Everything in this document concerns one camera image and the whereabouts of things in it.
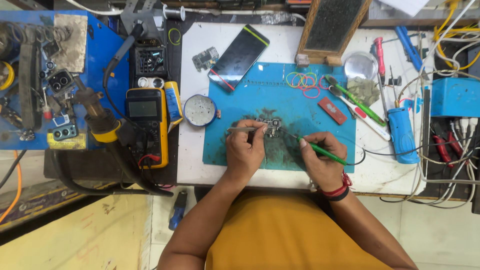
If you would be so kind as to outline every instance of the blue handle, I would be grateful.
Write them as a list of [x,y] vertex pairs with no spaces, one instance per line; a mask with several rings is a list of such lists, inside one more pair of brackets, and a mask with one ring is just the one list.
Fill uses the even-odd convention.
[[[408,117],[408,108],[395,108],[388,110],[388,123],[392,132],[392,142],[395,153],[404,153],[415,149],[412,126]],[[398,163],[415,164],[420,162],[416,151],[396,156]]]
[[174,231],[179,225],[180,221],[183,219],[183,214],[185,213],[185,208],[174,207],[173,216],[168,221],[168,228]]
[[415,47],[413,47],[412,41],[408,36],[407,28],[405,26],[396,26],[395,32],[398,35],[400,42],[402,42],[403,47],[405,48],[408,55],[410,56],[413,66],[417,71],[420,71],[422,60],[417,50],[415,49]]

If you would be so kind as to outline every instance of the red pliers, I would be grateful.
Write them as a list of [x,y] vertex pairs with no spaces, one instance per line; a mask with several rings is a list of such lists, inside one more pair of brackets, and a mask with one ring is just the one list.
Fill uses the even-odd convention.
[[[447,133],[445,133],[443,129],[440,127],[439,123],[437,122],[432,123],[431,128],[434,134],[432,138],[436,144],[456,141],[455,138],[453,137],[453,132],[448,131]],[[440,155],[442,160],[444,162],[450,162],[452,161],[452,159],[450,158],[450,155],[447,152],[447,149],[445,147],[446,145],[447,144],[437,145],[436,147],[437,147],[438,154]],[[455,154],[458,158],[462,157],[463,150],[460,148],[460,144],[458,144],[458,142],[449,143],[448,145],[453,149],[453,151],[455,151]],[[453,168],[454,164],[448,164],[447,166],[449,168]]]

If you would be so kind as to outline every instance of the hand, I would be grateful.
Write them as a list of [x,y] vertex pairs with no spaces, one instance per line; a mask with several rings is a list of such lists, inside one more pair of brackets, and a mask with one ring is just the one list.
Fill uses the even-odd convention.
[[323,191],[331,192],[341,188],[343,165],[326,156],[317,157],[309,142],[320,143],[323,149],[343,160],[347,159],[347,147],[328,131],[312,133],[300,139],[301,155],[307,167],[308,176]]
[[238,181],[244,188],[264,160],[264,134],[267,125],[254,120],[240,120],[237,127],[257,128],[251,143],[248,140],[248,132],[233,132],[225,143],[227,146],[225,174]]

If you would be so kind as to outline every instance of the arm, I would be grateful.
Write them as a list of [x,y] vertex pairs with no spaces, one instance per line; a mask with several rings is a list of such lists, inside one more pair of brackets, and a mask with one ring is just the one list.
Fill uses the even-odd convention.
[[[330,132],[318,132],[303,137],[300,148],[307,173],[323,191],[331,192],[343,185],[343,165],[325,156],[317,157],[307,142],[319,143],[322,147],[346,160],[347,147]],[[363,250],[395,270],[417,270],[398,241],[357,199],[353,192],[337,202],[331,201],[333,212],[340,228]]]
[[158,269],[204,269],[208,249],[220,233],[230,205],[265,157],[266,126],[241,120],[237,127],[256,127],[251,143],[247,132],[227,137],[227,170],[212,190],[182,219],[160,256]]

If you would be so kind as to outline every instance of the blue silicone repair mat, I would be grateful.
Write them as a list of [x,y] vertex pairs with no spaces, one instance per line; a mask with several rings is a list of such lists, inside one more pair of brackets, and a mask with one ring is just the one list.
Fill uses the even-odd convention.
[[[216,119],[206,127],[203,162],[205,164],[227,165],[225,139],[227,129],[236,126],[240,119],[280,119],[282,128],[293,135],[308,135],[319,131],[330,131],[348,148],[348,163],[355,162],[356,121],[352,120],[347,106],[328,90],[321,89],[317,98],[306,98],[299,89],[289,87],[282,77],[295,71],[295,64],[256,62],[237,85],[235,91],[227,93],[216,83],[210,82],[208,96],[221,110],[221,119]],[[335,77],[340,85],[346,86],[347,80],[343,67],[329,67],[311,64],[309,68],[297,72],[313,72],[320,79],[325,74]],[[314,97],[317,90],[306,92]],[[347,116],[347,120],[338,125],[319,105],[328,97]],[[265,153],[260,168],[272,170],[304,171],[298,142],[291,136],[277,131],[278,138],[265,136]],[[354,172],[354,166],[346,166],[345,172]]]

